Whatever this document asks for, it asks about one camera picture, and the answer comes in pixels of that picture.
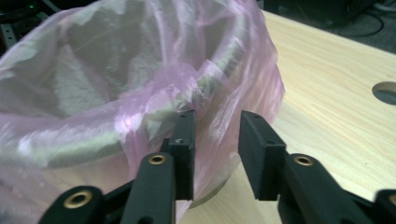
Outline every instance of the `plastic bag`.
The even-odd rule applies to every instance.
[[[134,178],[197,111],[195,199],[239,162],[242,109],[283,96],[256,1],[102,0],[60,12],[0,61],[0,221],[36,223],[62,192]],[[191,202],[177,203],[181,216]]]

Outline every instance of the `black plastic bracket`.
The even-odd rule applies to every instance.
[[[255,197],[278,198],[283,223],[396,223],[395,189],[379,191],[374,203],[343,190],[318,160],[289,155],[260,115],[242,112],[238,147]]]
[[[175,200],[193,198],[194,135],[195,111],[181,113],[172,137],[143,158],[134,181],[105,196],[95,187],[70,189],[39,224],[174,224]]]

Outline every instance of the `black cable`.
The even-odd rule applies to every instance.
[[[384,12],[396,12],[396,7],[387,7],[387,6],[384,6],[379,3],[374,3],[373,8],[375,8],[376,10],[379,10],[379,11],[384,11]]]
[[[375,19],[380,23],[380,26],[378,27],[378,29],[376,29],[375,31],[372,31],[372,32],[370,32],[370,33],[361,34],[361,35],[342,35],[341,32],[342,32],[342,30],[344,29],[344,27],[343,27],[343,28],[341,28],[341,29],[338,31],[338,34],[341,35],[341,36],[343,36],[343,37],[366,37],[366,36],[376,35],[376,34],[378,34],[379,32],[381,32],[382,29],[384,29],[385,23],[384,23],[384,21],[383,21],[380,17],[378,17],[377,15],[372,14],[372,13],[370,13],[370,12],[363,12],[362,14],[366,14],[366,15],[369,15],[369,16],[375,18]]]

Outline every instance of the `wooden table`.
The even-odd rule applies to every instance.
[[[396,189],[396,105],[372,87],[396,82],[396,55],[265,13],[279,54],[286,95],[273,127],[288,152],[319,161],[338,183],[372,200]],[[276,203],[253,198],[239,166],[210,201],[189,210],[182,224],[280,223]]]

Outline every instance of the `brass insert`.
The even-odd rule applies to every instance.
[[[392,194],[389,196],[389,200],[393,205],[396,205],[396,194]]]
[[[74,209],[80,208],[87,204],[92,199],[92,193],[87,190],[82,190],[72,194],[64,201],[64,207]]]
[[[155,155],[148,159],[148,162],[153,165],[163,164],[166,161],[166,157],[163,155]]]
[[[311,166],[314,164],[314,162],[311,159],[309,159],[305,156],[294,157],[294,161],[299,163],[300,165],[303,165],[303,166]]]

